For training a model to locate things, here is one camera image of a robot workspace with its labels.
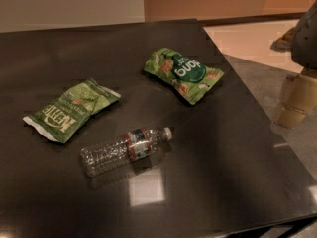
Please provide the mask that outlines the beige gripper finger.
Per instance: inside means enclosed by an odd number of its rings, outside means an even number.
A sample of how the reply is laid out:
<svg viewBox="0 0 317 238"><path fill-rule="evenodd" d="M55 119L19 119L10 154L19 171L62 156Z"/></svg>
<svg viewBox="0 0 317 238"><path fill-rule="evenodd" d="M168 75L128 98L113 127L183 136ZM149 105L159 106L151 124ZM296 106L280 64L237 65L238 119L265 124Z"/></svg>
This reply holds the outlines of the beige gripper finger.
<svg viewBox="0 0 317 238"><path fill-rule="evenodd" d="M317 70L304 68L286 79L275 123L284 128L297 126L317 106Z"/></svg>

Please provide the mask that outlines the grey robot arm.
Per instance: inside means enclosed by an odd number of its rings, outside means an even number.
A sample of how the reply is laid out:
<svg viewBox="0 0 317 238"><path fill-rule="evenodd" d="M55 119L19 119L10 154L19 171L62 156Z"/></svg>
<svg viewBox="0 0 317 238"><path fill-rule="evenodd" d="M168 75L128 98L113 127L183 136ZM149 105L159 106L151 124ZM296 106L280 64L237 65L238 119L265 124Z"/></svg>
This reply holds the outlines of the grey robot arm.
<svg viewBox="0 0 317 238"><path fill-rule="evenodd" d="M293 128L317 106L317 1L270 48L291 52L292 61L303 67L286 81L274 120L281 127Z"/></svg>

